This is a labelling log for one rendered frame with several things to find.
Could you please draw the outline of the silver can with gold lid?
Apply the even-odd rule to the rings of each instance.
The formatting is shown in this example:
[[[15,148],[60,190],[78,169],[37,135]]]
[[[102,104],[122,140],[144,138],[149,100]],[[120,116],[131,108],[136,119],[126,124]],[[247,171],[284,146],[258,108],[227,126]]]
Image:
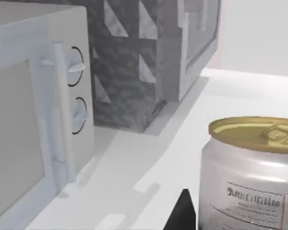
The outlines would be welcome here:
[[[288,230],[288,118],[228,117],[208,131],[198,230]]]

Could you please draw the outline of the pale microwave oven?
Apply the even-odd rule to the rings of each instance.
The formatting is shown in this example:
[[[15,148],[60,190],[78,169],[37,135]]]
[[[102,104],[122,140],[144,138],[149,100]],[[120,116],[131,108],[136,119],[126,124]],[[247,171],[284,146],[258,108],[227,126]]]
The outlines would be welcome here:
[[[87,106],[72,133],[76,176],[93,150],[93,109],[87,13],[83,6],[0,1],[0,230],[24,230],[69,184],[64,165],[56,72],[41,64],[61,42],[65,59],[80,49],[85,69],[69,86]]]

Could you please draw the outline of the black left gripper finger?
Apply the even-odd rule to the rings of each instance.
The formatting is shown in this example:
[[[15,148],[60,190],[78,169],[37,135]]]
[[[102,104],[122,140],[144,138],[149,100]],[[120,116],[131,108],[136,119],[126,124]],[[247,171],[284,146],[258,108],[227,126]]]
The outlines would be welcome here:
[[[182,190],[163,230],[196,230],[196,212],[188,189]]]

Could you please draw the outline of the microwave knob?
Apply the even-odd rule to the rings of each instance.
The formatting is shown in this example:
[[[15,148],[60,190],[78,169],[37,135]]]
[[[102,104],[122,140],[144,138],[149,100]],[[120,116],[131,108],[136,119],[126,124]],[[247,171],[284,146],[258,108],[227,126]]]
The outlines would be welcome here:
[[[77,97],[72,107],[72,133],[78,134],[84,127],[87,118],[87,106],[82,97]]]
[[[76,46],[72,46],[71,51],[67,56],[67,80],[70,87],[78,84],[84,69],[84,58],[80,49]]]

